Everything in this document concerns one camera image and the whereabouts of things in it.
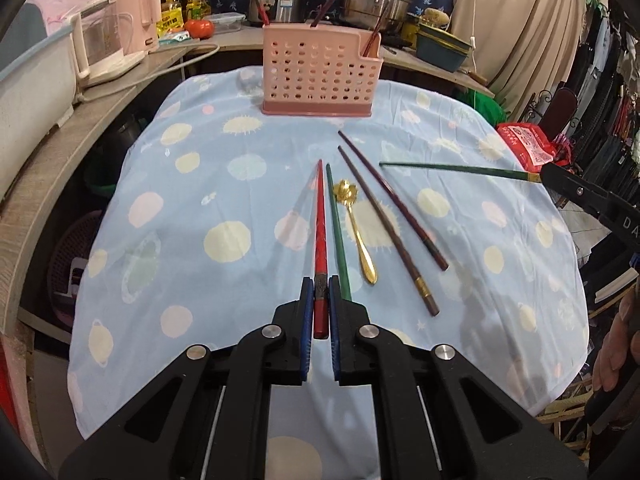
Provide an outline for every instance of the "tomato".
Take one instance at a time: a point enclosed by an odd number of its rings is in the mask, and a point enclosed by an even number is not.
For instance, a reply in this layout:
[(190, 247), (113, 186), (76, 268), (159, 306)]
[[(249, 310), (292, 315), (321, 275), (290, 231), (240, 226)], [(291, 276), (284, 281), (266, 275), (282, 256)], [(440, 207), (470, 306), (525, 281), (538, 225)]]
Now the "tomato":
[(209, 20), (187, 20), (184, 24), (184, 30), (196, 40), (206, 40), (213, 36), (215, 27)]

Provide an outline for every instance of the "human hand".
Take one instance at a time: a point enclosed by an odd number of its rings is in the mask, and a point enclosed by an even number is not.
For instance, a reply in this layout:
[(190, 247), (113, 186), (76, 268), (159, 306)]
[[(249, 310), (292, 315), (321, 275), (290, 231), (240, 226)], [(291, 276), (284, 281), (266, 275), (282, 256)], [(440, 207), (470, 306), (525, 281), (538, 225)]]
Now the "human hand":
[(631, 342), (626, 334), (634, 308), (640, 308), (640, 305), (634, 305), (634, 295), (633, 288), (620, 301), (620, 309), (596, 358), (593, 366), (593, 389), (596, 392), (600, 388), (610, 392), (616, 387), (620, 368), (626, 360), (627, 349), (631, 350), (636, 363), (640, 364), (640, 332), (634, 334)]

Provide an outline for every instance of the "chopstick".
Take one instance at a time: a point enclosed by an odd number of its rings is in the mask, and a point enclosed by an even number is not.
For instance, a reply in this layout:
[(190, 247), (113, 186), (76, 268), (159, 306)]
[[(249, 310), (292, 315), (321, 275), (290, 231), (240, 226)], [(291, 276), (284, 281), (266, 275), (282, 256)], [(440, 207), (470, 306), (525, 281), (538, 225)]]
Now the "chopstick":
[(367, 44), (364, 46), (364, 50), (362, 51), (362, 57), (367, 57), (369, 55), (369, 50), (373, 46), (373, 42), (375, 41), (376, 36), (380, 32), (380, 27), (382, 26), (382, 20), (386, 18), (386, 10), (389, 7), (389, 1), (390, 0), (387, 0), (385, 2), (385, 6), (382, 8), (382, 12), (380, 12), (378, 20), (376, 22), (376, 26), (373, 28), (373, 31), (369, 36), (369, 41), (367, 41)]
[(327, 298), (326, 228), (324, 225), (324, 181), (322, 159), (318, 160), (316, 205), (316, 273), (314, 275), (314, 339), (329, 337), (329, 310)]
[(382, 222), (382, 225), (384, 226), (385, 231), (391, 238), (391, 241), (396, 246), (396, 249), (398, 250), (398, 254), (400, 254), (400, 258), (402, 259), (402, 262), (404, 263), (404, 266), (406, 267), (407, 272), (409, 272), (409, 276), (411, 276), (411, 279), (414, 280), (415, 288), (418, 289), (418, 293), (420, 294), (420, 297), (424, 301), (424, 304), (426, 305), (427, 310), (432, 316), (437, 316), (438, 313), (440, 312), (440, 310), (438, 309), (438, 305), (433, 299), (433, 296), (431, 295), (431, 291), (429, 290), (429, 287), (427, 287), (427, 284), (424, 282), (424, 279), (422, 278), (422, 276), (420, 275), (420, 272), (418, 271), (417, 267), (412, 261), (411, 256), (409, 256), (408, 251), (404, 248), (404, 245), (402, 244), (402, 240), (396, 233), (394, 227), (391, 225), (389, 218), (387, 218), (384, 211), (382, 211), (382, 208), (380, 207), (380, 204), (376, 200), (376, 197), (373, 196), (373, 193), (369, 189), (369, 186), (367, 186), (367, 184), (364, 182), (364, 179), (362, 178), (361, 174), (358, 172), (358, 170), (356, 170), (355, 166), (353, 165), (353, 163), (351, 162), (347, 154), (344, 152), (342, 146), (338, 146), (338, 151), (342, 155), (342, 158), (344, 159), (344, 161), (347, 163), (347, 166), (351, 170), (351, 173), (353, 173), (353, 176), (356, 178), (356, 180), (360, 184), (360, 187), (364, 191), (364, 194), (367, 195), (367, 198), (369, 199), (369, 203), (371, 204), (372, 208), (376, 211), (376, 214), (378, 215), (378, 218), (380, 218), (380, 221)]
[(311, 23), (311, 27), (312, 28), (318, 26), (318, 23), (320, 23), (320, 20), (322, 20), (322, 17), (327, 13), (329, 8), (335, 3), (335, 1), (336, 0), (327, 0), (327, 1), (325, 1), (324, 5), (320, 8), (320, 10), (318, 10), (318, 15), (316, 16), (316, 18)]
[(438, 250), (436, 245), (433, 243), (433, 240), (431, 240), (431, 237), (427, 234), (427, 231), (425, 231), (421, 227), (421, 225), (418, 224), (418, 221), (409, 212), (407, 207), (400, 200), (400, 197), (393, 190), (393, 188), (389, 185), (389, 183), (382, 177), (382, 175), (380, 175), (376, 171), (376, 168), (374, 168), (371, 165), (371, 163), (366, 159), (366, 157), (356, 147), (356, 145), (353, 142), (350, 141), (349, 137), (347, 137), (340, 130), (338, 130), (338, 134), (344, 139), (344, 142), (346, 142), (348, 144), (348, 146), (358, 156), (358, 158), (362, 161), (362, 163), (367, 167), (367, 169), (371, 172), (373, 177), (378, 181), (380, 186), (382, 186), (385, 189), (386, 193), (389, 195), (389, 198), (393, 201), (394, 204), (396, 204), (398, 209), (402, 212), (402, 214), (404, 215), (406, 220), (409, 222), (411, 227), (414, 229), (415, 233), (420, 237), (420, 240), (422, 240), (422, 243), (424, 244), (424, 246), (427, 247), (427, 250), (431, 253), (431, 256), (433, 256), (433, 259), (436, 260), (436, 263), (438, 264), (440, 269), (442, 269), (442, 270), (449, 269), (449, 264), (447, 263), (445, 257), (442, 256), (442, 253)]
[(326, 186), (329, 188), (329, 204), (331, 205), (331, 220), (334, 227), (335, 259), (338, 263), (338, 276), (340, 277), (340, 291), (344, 300), (351, 301), (351, 286), (349, 273), (347, 272), (347, 260), (344, 256), (344, 242), (342, 241), (342, 226), (338, 214), (338, 202), (334, 194), (334, 178), (331, 174), (331, 166), (326, 165)]
[(380, 166), (399, 166), (402, 168), (428, 168), (431, 170), (461, 171), (462, 173), (475, 173), (489, 176), (500, 176), (513, 180), (526, 180), (536, 184), (542, 184), (538, 173), (529, 171), (501, 170), (499, 168), (480, 168), (479, 166), (452, 166), (450, 164), (429, 164), (427, 162), (379, 162)]
[(269, 25), (269, 17), (267, 16), (267, 13), (264, 12), (264, 7), (261, 6), (260, 0), (254, 0), (254, 2), (255, 2), (255, 5), (258, 7), (258, 14), (260, 14), (262, 23), (265, 25)]

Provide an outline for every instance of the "gold spoon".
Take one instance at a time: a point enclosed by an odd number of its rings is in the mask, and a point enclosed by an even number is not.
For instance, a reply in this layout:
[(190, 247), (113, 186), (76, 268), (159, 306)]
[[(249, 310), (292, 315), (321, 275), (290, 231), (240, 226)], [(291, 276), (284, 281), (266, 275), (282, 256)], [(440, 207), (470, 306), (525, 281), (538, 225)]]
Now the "gold spoon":
[(356, 218), (353, 215), (353, 209), (351, 208), (353, 203), (356, 201), (357, 194), (358, 188), (356, 188), (355, 184), (350, 184), (348, 180), (341, 180), (334, 186), (334, 195), (336, 199), (338, 202), (344, 204), (347, 208), (347, 212), (349, 213), (349, 218), (351, 219), (353, 233), (356, 235), (356, 245), (358, 247), (358, 256), (360, 257), (362, 273), (366, 280), (373, 285), (378, 280), (378, 272), (376, 270), (376, 266), (373, 264), (369, 251), (367, 251), (367, 248), (362, 241), (362, 236), (360, 236), (360, 231), (356, 225)]

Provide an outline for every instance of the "green chopstick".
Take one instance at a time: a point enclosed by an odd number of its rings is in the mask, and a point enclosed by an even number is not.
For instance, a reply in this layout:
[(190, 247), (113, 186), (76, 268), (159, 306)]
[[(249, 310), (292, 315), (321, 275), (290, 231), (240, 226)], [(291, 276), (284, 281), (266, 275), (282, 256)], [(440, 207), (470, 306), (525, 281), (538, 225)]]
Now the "green chopstick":
[(338, 262), (338, 277), (340, 278), (340, 292), (342, 298), (351, 301), (351, 286), (347, 272), (347, 260), (344, 257), (344, 243), (342, 241), (342, 227), (338, 215), (338, 203), (334, 195), (334, 180), (331, 176), (331, 166), (326, 165), (326, 183), (329, 188), (329, 204), (331, 204), (331, 220), (334, 226), (335, 259)]
[(449, 164), (428, 164), (426, 162), (379, 162), (380, 166), (401, 166), (403, 168), (428, 168), (430, 170), (461, 171), (462, 173), (476, 173), (490, 176), (526, 180), (542, 184), (540, 175), (529, 171), (500, 170), (499, 168), (480, 168), (478, 166), (451, 166)]

